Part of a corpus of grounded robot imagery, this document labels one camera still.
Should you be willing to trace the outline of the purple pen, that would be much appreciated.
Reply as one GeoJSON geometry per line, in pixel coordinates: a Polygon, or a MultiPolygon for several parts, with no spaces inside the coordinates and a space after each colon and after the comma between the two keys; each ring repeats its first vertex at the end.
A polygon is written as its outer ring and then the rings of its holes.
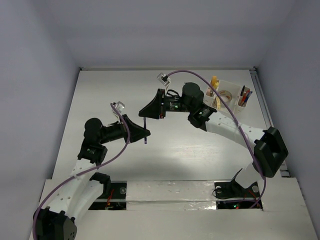
{"type": "MultiPolygon", "coordinates": [[[[143,117],[143,128],[144,128],[144,131],[146,132],[147,131],[147,119],[146,117],[143,117]]],[[[146,145],[147,144],[147,135],[144,136],[144,144],[146,145]]]]}

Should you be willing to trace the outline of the beige masking tape roll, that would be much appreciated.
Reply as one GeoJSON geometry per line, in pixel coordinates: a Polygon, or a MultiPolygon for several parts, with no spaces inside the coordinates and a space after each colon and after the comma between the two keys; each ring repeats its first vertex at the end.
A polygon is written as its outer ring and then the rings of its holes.
{"type": "Polygon", "coordinates": [[[216,97],[215,100],[214,100],[214,107],[217,109],[217,110],[220,110],[221,109],[221,100],[216,97]]]}

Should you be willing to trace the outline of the yellow highlighter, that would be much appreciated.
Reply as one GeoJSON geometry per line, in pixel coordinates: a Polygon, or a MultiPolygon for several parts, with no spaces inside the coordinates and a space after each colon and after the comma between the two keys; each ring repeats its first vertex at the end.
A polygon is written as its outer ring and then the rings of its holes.
{"type": "Polygon", "coordinates": [[[214,87],[216,82],[218,82],[218,78],[217,76],[213,76],[210,81],[210,84],[212,85],[212,87],[214,87]]]}

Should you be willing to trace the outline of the red pen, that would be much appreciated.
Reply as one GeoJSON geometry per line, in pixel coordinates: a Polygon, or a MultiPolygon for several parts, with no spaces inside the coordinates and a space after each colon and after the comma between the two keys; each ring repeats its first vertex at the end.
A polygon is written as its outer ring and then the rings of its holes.
{"type": "Polygon", "coordinates": [[[241,99],[241,102],[240,102],[240,106],[243,106],[244,105],[244,103],[246,102],[246,99],[247,99],[247,97],[249,96],[251,94],[251,91],[250,90],[247,90],[244,94],[243,94],[243,96],[242,96],[242,99],[241,99]]]}

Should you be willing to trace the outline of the black scissors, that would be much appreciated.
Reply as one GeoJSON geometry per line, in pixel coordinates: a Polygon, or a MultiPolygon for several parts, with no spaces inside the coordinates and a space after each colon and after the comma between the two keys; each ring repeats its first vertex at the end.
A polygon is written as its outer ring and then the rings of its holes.
{"type": "Polygon", "coordinates": [[[245,88],[246,88],[246,86],[245,86],[245,85],[243,85],[243,87],[242,87],[242,89],[241,89],[241,92],[240,92],[240,96],[243,96],[244,91],[245,91],[245,88]]]}

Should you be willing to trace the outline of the blue pen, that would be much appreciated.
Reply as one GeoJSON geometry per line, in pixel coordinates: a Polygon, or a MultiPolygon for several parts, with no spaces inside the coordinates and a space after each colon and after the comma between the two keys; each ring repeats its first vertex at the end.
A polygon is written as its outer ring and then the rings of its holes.
{"type": "Polygon", "coordinates": [[[245,93],[245,95],[243,96],[243,102],[244,103],[246,103],[247,101],[248,101],[248,99],[249,99],[249,97],[252,95],[252,91],[247,91],[246,93],[245,93]]]}

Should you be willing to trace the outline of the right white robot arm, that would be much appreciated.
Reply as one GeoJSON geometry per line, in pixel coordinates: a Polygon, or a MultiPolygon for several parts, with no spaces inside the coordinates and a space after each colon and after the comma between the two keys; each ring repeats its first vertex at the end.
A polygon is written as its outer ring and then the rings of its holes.
{"type": "Polygon", "coordinates": [[[181,95],[170,96],[159,88],[153,100],[143,107],[139,117],[163,119],[167,112],[186,112],[188,121],[197,129],[225,137],[249,150],[254,159],[241,169],[230,183],[235,196],[242,196],[256,181],[273,178],[289,155],[280,131],[275,127],[261,129],[235,122],[204,103],[200,87],[187,82],[181,95]]]}

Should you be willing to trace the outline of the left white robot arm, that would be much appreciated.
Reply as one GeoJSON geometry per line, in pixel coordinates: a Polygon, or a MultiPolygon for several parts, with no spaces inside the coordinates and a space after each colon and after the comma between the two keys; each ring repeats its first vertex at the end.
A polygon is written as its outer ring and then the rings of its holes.
{"type": "Polygon", "coordinates": [[[89,119],[84,125],[84,139],[69,178],[56,186],[34,213],[33,239],[75,239],[78,224],[94,201],[112,195],[110,176],[98,171],[108,151],[105,144],[124,139],[128,145],[150,134],[145,125],[137,125],[125,114],[108,126],[98,118],[89,119]]]}

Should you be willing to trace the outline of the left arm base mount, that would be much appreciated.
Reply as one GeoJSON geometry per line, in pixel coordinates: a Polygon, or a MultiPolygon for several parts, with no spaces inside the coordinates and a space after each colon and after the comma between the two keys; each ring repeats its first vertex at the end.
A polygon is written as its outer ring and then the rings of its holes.
{"type": "Polygon", "coordinates": [[[127,182],[111,182],[110,190],[98,197],[89,210],[118,211],[127,209],[127,182]]]}

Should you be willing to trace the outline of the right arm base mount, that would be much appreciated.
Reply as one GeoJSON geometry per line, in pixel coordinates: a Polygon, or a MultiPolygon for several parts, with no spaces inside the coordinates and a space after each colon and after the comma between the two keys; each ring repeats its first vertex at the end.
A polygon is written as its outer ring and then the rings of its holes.
{"type": "Polygon", "coordinates": [[[214,183],[212,195],[218,210],[263,209],[257,182],[243,188],[235,181],[218,181],[214,183]]]}

